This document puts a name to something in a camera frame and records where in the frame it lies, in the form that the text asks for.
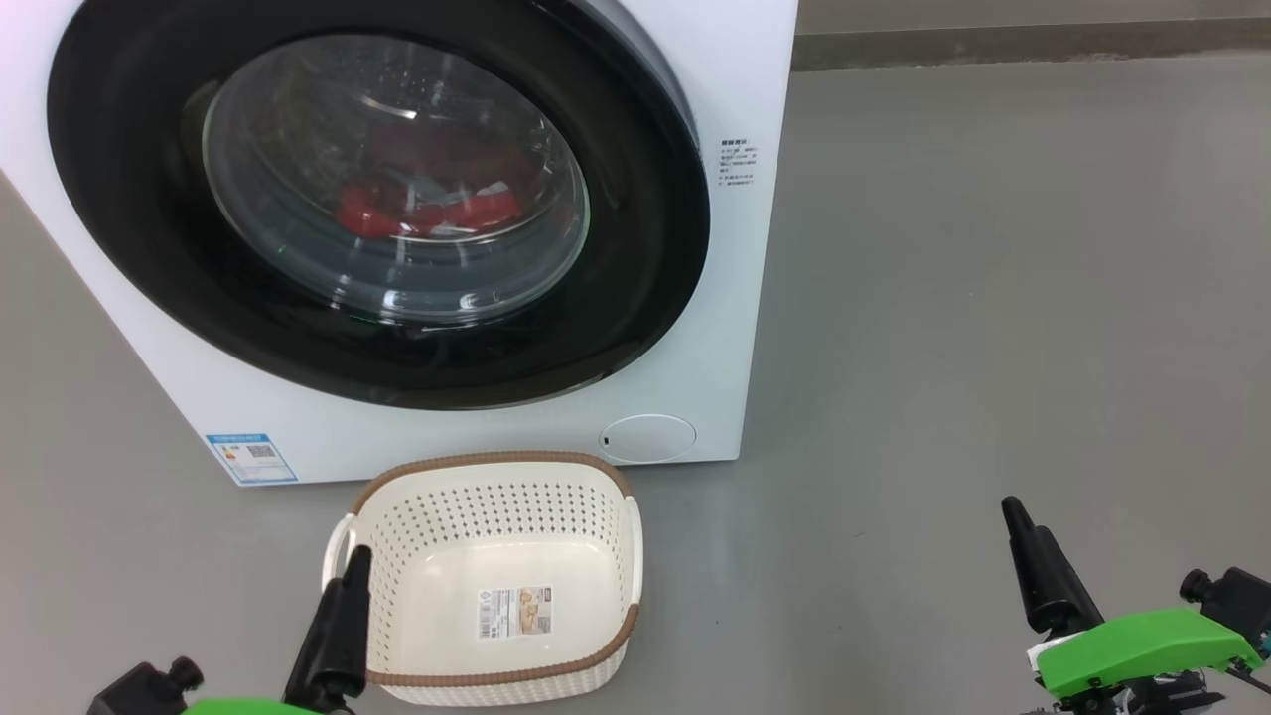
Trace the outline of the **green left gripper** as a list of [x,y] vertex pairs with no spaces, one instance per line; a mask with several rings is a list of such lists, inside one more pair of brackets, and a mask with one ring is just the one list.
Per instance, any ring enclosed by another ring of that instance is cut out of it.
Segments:
[[323,715],[347,711],[366,688],[369,643],[369,546],[353,550],[344,575],[328,580],[297,659],[283,702],[264,698],[208,698],[186,715]]

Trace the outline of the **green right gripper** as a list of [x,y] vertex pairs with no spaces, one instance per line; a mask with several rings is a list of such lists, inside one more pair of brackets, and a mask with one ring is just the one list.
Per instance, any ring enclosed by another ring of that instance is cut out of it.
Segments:
[[1030,650],[1055,715],[1210,715],[1227,697],[1207,687],[1225,671],[1262,687],[1265,643],[1188,608],[1116,617],[1096,607],[1047,526],[1035,525],[1021,499],[1003,498],[1024,617],[1036,634],[1066,635]]

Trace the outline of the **printed instruction label sticker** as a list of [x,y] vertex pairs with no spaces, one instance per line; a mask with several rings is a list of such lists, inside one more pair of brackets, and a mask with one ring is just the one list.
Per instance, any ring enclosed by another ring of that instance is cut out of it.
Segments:
[[478,593],[477,638],[547,638],[554,632],[554,605],[552,587],[483,589]]

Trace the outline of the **blue energy label sticker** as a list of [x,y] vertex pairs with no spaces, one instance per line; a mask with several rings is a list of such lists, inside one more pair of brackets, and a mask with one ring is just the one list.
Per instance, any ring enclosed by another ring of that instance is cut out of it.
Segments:
[[296,474],[263,433],[210,434],[206,443],[222,467],[240,486],[269,486],[297,483]]

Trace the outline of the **cream basket with brown rim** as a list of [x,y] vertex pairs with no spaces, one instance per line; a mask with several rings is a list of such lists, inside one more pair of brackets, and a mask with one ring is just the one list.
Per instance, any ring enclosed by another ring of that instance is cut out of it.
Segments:
[[[641,512],[590,453],[423,458],[377,475],[330,533],[323,575],[358,546],[369,575],[369,683],[437,707],[590,693],[622,668],[641,610]],[[480,640],[483,589],[552,587],[554,632]]]

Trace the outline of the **round white filter cover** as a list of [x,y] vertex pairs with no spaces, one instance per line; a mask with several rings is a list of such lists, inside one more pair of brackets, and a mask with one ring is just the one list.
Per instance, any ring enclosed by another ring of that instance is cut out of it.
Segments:
[[697,443],[690,422],[663,413],[644,413],[613,422],[600,436],[600,447],[614,464],[658,465],[680,458]]

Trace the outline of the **washing machine door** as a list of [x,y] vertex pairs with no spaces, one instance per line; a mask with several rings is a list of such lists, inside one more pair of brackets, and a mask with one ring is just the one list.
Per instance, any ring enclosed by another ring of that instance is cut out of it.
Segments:
[[[375,128],[540,166],[527,216],[367,239],[333,210]],[[233,358],[358,403],[491,410],[608,378],[685,311],[709,185],[685,103],[577,0],[83,0],[52,157],[114,267]]]

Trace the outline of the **red and white garment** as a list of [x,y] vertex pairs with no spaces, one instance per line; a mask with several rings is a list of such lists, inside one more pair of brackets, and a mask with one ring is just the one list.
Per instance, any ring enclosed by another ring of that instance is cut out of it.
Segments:
[[375,128],[341,185],[333,217],[367,239],[494,232],[527,216],[540,169],[521,145],[480,127],[444,121]]

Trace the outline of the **white front-load washing machine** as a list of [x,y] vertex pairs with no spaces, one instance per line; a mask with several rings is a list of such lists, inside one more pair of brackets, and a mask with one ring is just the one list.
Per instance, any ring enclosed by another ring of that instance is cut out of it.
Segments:
[[92,240],[52,157],[52,61],[83,0],[0,0],[0,173],[217,462],[205,436],[268,436],[295,484],[361,481],[450,453],[563,451],[627,465],[608,458],[600,436],[644,413],[695,427],[694,447],[663,464],[737,458],[799,0],[577,1],[633,36],[684,100],[710,234],[700,282],[670,331],[572,392],[491,410],[358,403],[257,370],[163,312]]

